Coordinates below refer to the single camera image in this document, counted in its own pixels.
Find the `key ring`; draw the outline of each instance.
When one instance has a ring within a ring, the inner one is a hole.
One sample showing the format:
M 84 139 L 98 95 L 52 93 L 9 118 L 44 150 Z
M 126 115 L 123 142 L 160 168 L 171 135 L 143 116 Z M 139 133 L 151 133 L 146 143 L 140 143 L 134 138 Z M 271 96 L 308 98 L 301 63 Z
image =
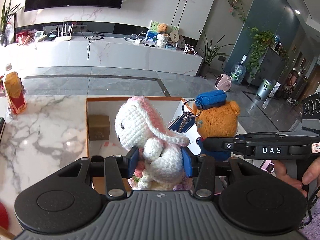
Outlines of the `key ring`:
M 187 115 L 189 118 L 196 118 L 196 117 L 198 117 L 198 116 L 201 114 L 201 112 L 202 112 L 202 106 L 200 105 L 200 112 L 199 112 L 197 115 L 189 115 L 188 113 L 186 113 L 186 112 L 184 111 L 184 106 L 185 106 L 186 103 L 188 103 L 188 102 L 196 102 L 196 100 L 195 100 L 195 99 L 188 99 L 187 101 L 185 101 L 185 102 L 183 103 L 183 105 L 182 105 L 182 112 L 183 112 L 183 114 L 184 114 L 184 115 Z

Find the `teal wall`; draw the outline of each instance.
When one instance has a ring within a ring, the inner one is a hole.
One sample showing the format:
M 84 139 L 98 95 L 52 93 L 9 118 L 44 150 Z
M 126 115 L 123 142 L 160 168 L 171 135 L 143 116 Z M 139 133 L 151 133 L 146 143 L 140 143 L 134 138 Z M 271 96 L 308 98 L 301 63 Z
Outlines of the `teal wall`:
M 247 22 L 240 32 L 225 70 L 230 71 L 233 64 L 241 61 L 242 56 L 250 50 L 252 38 L 246 27 L 256 26 L 260 31 L 271 30 L 279 34 L 284 48 L 289 50 L 299 25 L 300 22 L 287 0 L 253 0 Z

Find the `gray cabinet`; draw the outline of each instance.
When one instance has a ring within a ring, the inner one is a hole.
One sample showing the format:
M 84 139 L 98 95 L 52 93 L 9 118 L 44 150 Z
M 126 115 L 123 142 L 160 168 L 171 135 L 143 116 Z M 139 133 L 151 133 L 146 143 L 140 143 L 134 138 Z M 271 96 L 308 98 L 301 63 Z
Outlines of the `gray cabinet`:
M 278 81 L 284 67 L 285 60 L 279 56 L 273 49 L 268 48 L 265 55 L 259 60 L 260 72 L 256 73 L 254 79 L 247 73 L 245 80 L 252 85 L 260 86 L 263 79 Z

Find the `gray ribbed surface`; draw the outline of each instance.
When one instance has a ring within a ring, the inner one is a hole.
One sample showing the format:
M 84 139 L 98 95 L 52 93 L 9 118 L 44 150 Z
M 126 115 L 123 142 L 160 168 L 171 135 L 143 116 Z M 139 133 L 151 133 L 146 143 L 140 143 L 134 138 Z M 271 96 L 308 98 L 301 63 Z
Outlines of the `gray ribbed surface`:
M 91 225 L 60 236 L 24 231 L 18 240 L 301 240 L 298 232 L 256 236 L 225 222 L 214 205 L 193 199 L 187 192 L 134 191 L 123 201 L 107 205 Z

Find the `blue tag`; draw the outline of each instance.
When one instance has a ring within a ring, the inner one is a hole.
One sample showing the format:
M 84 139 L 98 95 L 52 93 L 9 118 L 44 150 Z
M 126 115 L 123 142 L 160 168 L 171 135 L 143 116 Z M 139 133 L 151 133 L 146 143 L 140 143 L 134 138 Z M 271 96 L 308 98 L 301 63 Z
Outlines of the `blue tag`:
M 189 114 L 189 116 L 193 116 L 193 113 L 191 112 L 186 112 L 186 114 Z M 185 117 L 184 114 L 179 116 L 179 118 L 169 126 L 169 130 L 178 132 L 184 117 Z M 196 124 L 196 120 L 194 118 L 189 118 L 186 124 L 184 125 L 184 127 L 182 128 L 181 133 L 187 132 L 194 124 Z

